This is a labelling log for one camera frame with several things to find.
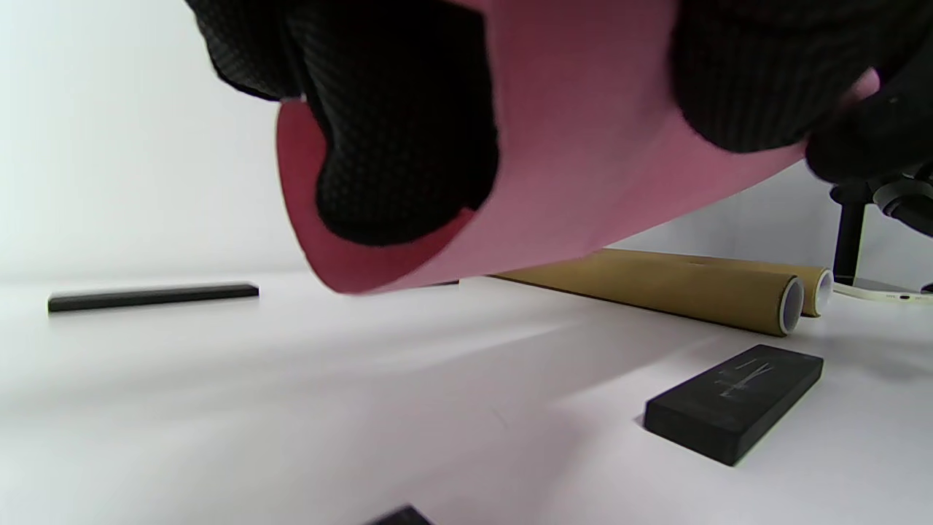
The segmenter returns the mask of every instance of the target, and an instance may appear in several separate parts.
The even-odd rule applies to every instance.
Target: white wall
[[[803,162],[758,186],[614,245],[832,266],[839,206]],[[933,282],[933,240],[869,206],[858,275],[919,290]]]
[[[305,266],[275,106],[215,79],[182,0],[0,2],[0,280]]]

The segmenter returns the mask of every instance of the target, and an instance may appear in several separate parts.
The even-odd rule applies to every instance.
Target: white table surface
[[[239,277],[260,300],[53,319],[129,283],[2,290],[0,524],[933,523],[928,307],[836,296],[780,340],[485,278]],[[757,343],[826,369],[739,466],[639,426]]]

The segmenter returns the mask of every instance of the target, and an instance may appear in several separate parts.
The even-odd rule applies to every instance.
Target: black rectangular block
[[[192,301],[217,301],[240,297],[256,297],[258,295],[259,288],[249,283],[59,294],[49,297],[49,313],[189,303]]]
[[[645,428],[732,466],[822,373],[818,357],[758,345],[648,401]]]
[[[412,506],[402,507],[368,525],[433,525]]]

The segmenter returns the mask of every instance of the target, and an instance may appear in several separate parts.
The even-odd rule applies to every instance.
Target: pink paper
[[[486,15],[500,165],[476,213],[418,241],[362,247],[317,218],[325,144],[311,111],[282,105],[285,204],[334,291],[390,291],[587,255],[777,173],[802,146],[736,155],[697,136],[667,75],[676,0],[470,0]],[[866,80],[868,92],[877,78]]]

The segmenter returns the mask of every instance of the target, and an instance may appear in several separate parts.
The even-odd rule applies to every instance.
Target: brown cardboard tube
[[[803,307],[803,285],[792,274],[604,251],[496,277],[777,336],[794,330]]]
[[[698,255],[675,255],[672,253],[632,251],[628,249],[604,249],[602,251],[607,252],[607,255],[619,260],[639,258],[669,263],[712,264],[724,268],[740,268],[760,272],[793,274],[800,277],[803,282],[803,289],[806,293],[806,297],[803,300],[803,316],[808,318],[818,318],[820,314],[826,310],[826,303],[832,295],[832,271],[822,266],[797,266],[794,264],[741,261],[738,259],[720,259],[718,257],[701,257]]]

